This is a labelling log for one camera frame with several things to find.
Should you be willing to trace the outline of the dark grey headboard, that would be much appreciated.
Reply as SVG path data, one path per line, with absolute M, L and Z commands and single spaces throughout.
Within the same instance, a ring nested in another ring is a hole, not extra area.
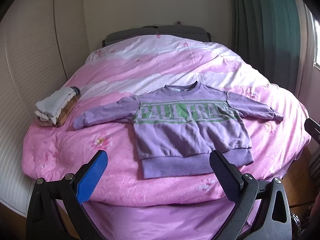
M 143 35 L 172 35 L 201 42 L 212 41 L 210 33 L 201 27 L 190 25 L 148 25 L 141 28 L 132 28 L 111 33 L 102 40 L 102 47 L 104 48 L 111 44 Z

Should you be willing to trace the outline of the purple Paul Frank sweatshirt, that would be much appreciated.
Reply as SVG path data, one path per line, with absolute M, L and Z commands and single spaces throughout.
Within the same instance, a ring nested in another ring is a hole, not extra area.
M 143 177 L 154 179 L 209 174 L 214 150 L 237 167 L 253 163 L 252 141 L 244 124 L 247 117 L 283 120 L 264 103 L 195 82 L 91 108 L 75 118 L 73 127 L 131 123 Z

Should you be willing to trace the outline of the pink white floral duvet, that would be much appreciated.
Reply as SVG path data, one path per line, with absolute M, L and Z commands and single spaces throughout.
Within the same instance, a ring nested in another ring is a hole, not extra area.
M 218 43 L 130 38 L 89 55 L 67 86 L 79 101 L 62 127 L 32 123 L 22 170 L 59 180 L 106 151 L 84 206 L 108 239 L 210 239 L 233 208 L 212 151 L 271 180 L 310 142 L 304 105 Z

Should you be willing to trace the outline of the folded white clothes stack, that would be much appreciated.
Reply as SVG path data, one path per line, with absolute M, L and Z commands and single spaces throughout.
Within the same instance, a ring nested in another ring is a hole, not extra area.
M 76 95 L 81 95 L 78 87 L 63 87 L 45 99 L 38 101 L 35 105 L 35 115 L 41 121 L 48 121 L 55 125 L 61 110 Z

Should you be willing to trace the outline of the green curtain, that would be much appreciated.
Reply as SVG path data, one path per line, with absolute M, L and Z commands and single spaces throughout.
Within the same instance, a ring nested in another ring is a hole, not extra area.
M 232 50 L 271 83 L 294 92 L 300 58 L 295 0 L 231 0 Z

